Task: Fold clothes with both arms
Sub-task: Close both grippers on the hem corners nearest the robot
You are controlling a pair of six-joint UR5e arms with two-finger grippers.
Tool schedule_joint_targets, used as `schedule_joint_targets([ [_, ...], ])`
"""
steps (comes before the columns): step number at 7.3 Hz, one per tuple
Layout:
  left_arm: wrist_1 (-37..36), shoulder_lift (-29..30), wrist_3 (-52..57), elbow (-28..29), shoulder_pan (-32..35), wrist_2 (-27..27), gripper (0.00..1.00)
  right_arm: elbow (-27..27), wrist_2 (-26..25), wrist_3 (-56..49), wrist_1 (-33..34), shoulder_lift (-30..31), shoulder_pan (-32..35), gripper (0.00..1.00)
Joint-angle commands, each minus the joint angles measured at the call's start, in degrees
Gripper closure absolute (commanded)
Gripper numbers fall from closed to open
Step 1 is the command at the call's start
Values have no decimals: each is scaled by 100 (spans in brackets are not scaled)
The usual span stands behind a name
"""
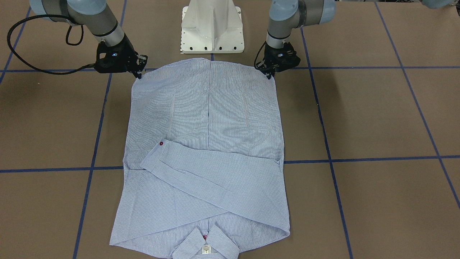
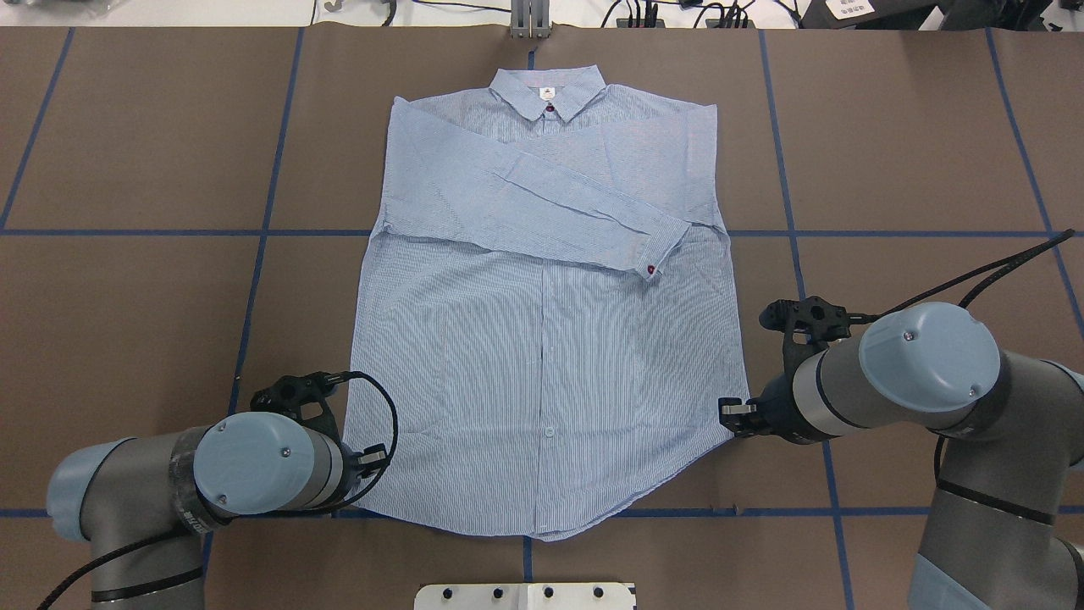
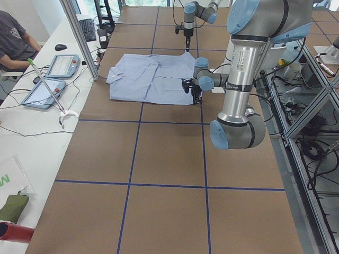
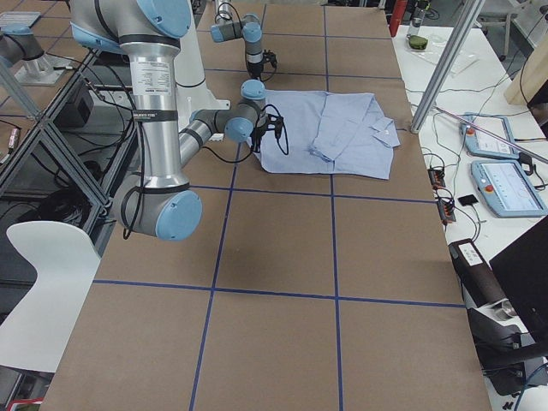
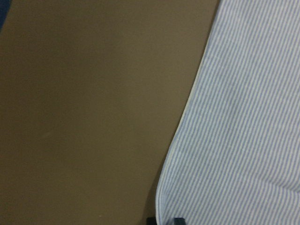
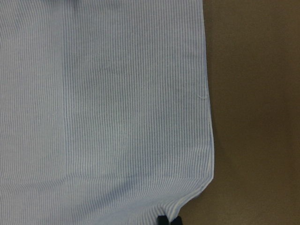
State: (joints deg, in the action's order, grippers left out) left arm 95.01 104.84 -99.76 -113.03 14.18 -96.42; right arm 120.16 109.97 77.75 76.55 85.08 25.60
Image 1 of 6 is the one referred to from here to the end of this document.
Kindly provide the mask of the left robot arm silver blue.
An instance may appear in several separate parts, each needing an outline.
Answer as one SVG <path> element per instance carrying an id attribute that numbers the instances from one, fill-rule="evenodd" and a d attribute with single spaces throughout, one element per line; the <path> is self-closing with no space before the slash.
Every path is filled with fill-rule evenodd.
<path id="1" fill-rule="evenodd" d="M 459 0 L 414 0 L 429 9 L 455 6 Z M 268 80 L 276 73 L 297 69 L 301 59 L 290 43 L 294 28 L 332 21 L 336 14 L 335 0 L 272 0 L 266 41 L 260 46 L 253 67 Z M 263 50 L 263 59 L 258 62 Z M 459 66 L 403 66 L 401 69 L 459 69 Z M 399 66 L 314 66 L 312 69 L 399 69 Z"/>

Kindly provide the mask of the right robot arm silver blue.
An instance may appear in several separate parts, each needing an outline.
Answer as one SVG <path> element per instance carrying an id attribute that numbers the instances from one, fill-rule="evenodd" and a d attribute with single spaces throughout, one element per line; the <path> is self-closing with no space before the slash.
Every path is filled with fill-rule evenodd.
<path id="1" fill-rule="evenodd" d="M 129 72 L 142 78 L 148 56 L 135 51 L 105 0 L 30 0 L 29 4 L 44 19 L 86 26 L 98 41 L 93 65 L 97 72 Z"/>

